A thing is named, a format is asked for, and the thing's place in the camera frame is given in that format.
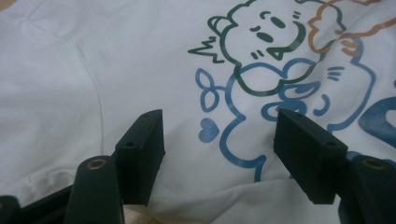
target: cartoon mouth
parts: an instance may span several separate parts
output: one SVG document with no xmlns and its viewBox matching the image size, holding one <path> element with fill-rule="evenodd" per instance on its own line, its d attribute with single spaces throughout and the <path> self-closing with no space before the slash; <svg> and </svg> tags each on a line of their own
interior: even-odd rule
<svg viewBox="0 0 396 224">
<path fill-rule="evenodd" d="M 326 94 L 321 95 L 322 100 L 324 101 L 324 106 L 321 109 L 314 109 L 315 116 L 323 116 L 330 108 L 330 98 Z"/>
<path fill-rule="evenodd" d="M 298 34 L 291 44 L 286 47 L 267 48 L 267 52 L 278 61 L 283 59 L 283 55 L 285 53 L 293 52 L 295 49 L 297 49 L 305 39 L 305 27 L 297 21 L 294 21 L 293 23 L 296 24 L 298 28 Z"/>
</svg>

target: blue heart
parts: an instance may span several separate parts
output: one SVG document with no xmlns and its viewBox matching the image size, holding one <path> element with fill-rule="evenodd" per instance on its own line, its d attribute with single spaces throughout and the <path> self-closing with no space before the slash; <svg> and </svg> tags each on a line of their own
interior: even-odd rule
<svg viewBox="0 0 396 224">
<path fill-rule="evenodd" d="M 199 139 L 201 142 L 210 143 L 215 140 L 219 134 L 218 125 L 212 119 L 202 119 L 202 130 L 199 132 Z"/>
</svg>

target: white fabric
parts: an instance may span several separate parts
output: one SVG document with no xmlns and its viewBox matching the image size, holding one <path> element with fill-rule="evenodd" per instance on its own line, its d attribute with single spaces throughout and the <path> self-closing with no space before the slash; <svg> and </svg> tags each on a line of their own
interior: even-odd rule
<svg viewBox="0 0 396 224">
<path fill-rule="evenodd" d="M 0 12 L 0 194 L 25 205 L 72 184 L 82 161 L 111 154 L 139 115 L 161 108 L 166 155 L 143 212 L 162 223 L 339 222 L 338 201 L 313 205 L 290 179 L 271 119 L 277 105 L 294 108 L 350 150 L 395 161 L 378 137 L 392 132 L 367 123 L 395 129 L 396 108 L 375 105 L 396 104 L 396 26 L 362 34 L 394 19 L 396 4 L 244 3 L 19 0 Z M 315 50 L 334 39 L 321 61 Z M 282 58 L 267 51 L 287 45 Z"/>
</svg>

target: screw hole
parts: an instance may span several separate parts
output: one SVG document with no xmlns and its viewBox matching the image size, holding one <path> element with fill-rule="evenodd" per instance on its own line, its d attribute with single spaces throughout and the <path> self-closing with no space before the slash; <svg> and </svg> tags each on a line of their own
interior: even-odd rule
<svg viewBox="0 0 396 224">
<path fill-rule="evenodd" d="M 107 161 L 104 159 L 96 159 L 94 161 L 90 161 L 87 164 L 87 168 L 90 170 L 97 170 L 104 167 L 107 164 Z"/>
<path fill-rule="evenodd" d="M 386 166 L 384 165 L 384 163 L 382 161 L 378 161 L 378 160 L 374 160 L 374 159 L 365 159 L 363 161 L 363 164 L 376 169 L 376 170 L 385 170 Z"/>
</svg>

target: beige surface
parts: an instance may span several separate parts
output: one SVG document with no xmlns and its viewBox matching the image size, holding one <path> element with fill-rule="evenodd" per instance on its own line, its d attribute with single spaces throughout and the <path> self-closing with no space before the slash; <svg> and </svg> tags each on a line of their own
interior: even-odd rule
<svg viewBox="0 0 396 224">
<path fill-rule="evenodd" d="M 125 224 L 161 224 L 152 217 L 145 216 L 128 207 L 124 207 Z"/>
</svg>

